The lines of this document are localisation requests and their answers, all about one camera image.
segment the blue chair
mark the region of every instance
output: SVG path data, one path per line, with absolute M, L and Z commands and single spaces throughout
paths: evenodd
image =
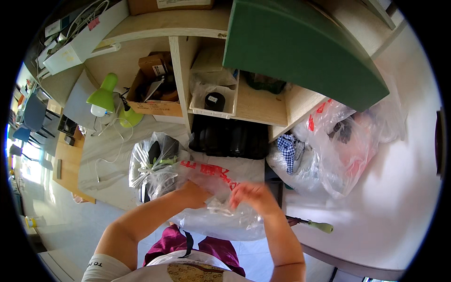
M 33 136 L 31 136 L 30 134 L 31 134 L 31 130 L 28 127 L 26 127 L 25 125 L 20 125 L 16 129 L 16 131 L 13 133 L 13 138 L 16 138 L 16 139 L 22 140 L 23 142 L 28 142 L 28 143 L 30 142 L 29 140 L 31 139 L 36 144 L 41 145 L 41 143 L 39 143 L 36 139 L 34 139 Z
M 42 125 L 44 124 L 44 118 L 46 117 L 47 107 L 39 100 L 36 94 L 32 94 L 27 101 L 25 111 L 23 113 L 23 123 L 31 131 L 36 132 L 38 135 L 47 138 L 39 131 L 42 129 L 52 137 L 55 137 L 52 133 L 46 130 Z

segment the trash bag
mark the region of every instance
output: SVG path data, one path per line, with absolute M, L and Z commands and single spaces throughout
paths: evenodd
M 318 154 L 319 179 L 333 198 L 340 199 L 356 185 L 380 142 L 397 137 L 404 140 L 404 122 L 395 88 L 362 113 L 330 99 L 296 125 L 292 133 Z

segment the maroon shorts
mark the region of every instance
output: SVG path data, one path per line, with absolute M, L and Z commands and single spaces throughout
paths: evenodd
M 236 255 L 235 248 L 230 241 L 207 236 L 198 245 L 198 251 L 211 254 L 227 265 L 233 272 L 246 277 L 244 269 L 239 266 L 238 256 Z M 143 266 L 146 266 L 149 262 L 161 255 L 186 249 L 186 237 L 180 233 L 179 228 L 175 224 L 171 225 L 163 231 L 161 239 L 158 240 L 158 242 L 155 243 L 147 252 L 144 257 Z

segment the brown cardboard box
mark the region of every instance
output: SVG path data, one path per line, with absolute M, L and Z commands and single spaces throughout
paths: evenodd
M 130 107 L 139 114 L 145 115 L 159 115 L 159 116 L 179 116 L 182 117 L 182 108 L 180 102 L 168 102 L 160 100 L 148 100 L 141 102 L 141 97 L 136 94 L 135 90 L 141 83 L 148 80 L 142 70 L 138 71 L 138 74 L 133 81 L 132 87 L 127 94 L 127 102 Z
M 140 58 L 138 60 L 139 68 L 143 73 L 151 80 L 154 80 L 157 76 L 165 74 L 165 61 L 162 54 L 156 54 Z
M 214 0 L 129 0 L 132 16 L 167 10 L 211 10 Z

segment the checkered cloth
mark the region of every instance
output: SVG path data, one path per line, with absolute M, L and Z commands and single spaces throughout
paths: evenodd
M 284 134 L 277 139 L 277 147 L 285 158 L 286 173 L 293 175 L 293 164 L 295 162 L 295 148 L 299 140 L 293 135 Z

